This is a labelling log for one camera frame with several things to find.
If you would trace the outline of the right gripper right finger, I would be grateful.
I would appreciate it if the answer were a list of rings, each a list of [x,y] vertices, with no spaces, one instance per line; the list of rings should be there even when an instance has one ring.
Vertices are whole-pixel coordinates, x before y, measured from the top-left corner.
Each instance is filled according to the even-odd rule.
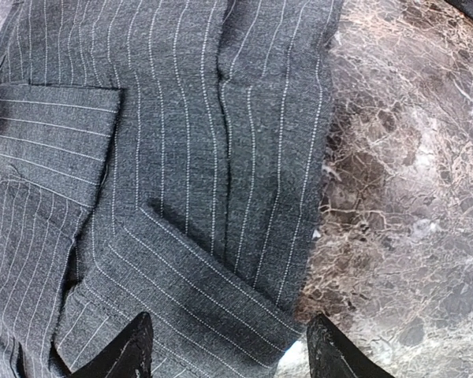
[[[371,361],[324,314],[307,325],[307,348],[311,377],[314,378],[393,378]]]

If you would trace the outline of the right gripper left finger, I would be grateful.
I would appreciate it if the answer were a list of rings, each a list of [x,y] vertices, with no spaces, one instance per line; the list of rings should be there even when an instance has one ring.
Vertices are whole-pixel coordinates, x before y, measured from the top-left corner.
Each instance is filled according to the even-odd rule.
[[[135,316],[91,361],[70,375],[72,378],[152,377],[154,330],[149,313]]]

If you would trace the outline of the black pinstriped long sleeve shirt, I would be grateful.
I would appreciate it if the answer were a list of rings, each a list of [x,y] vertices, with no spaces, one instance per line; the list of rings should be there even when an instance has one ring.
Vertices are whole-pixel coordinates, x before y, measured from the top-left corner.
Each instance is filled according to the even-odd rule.
[[[0,377],[140,313],[155,377],[272,377],[319,223],[340,1],[14,1],[0,31]]]

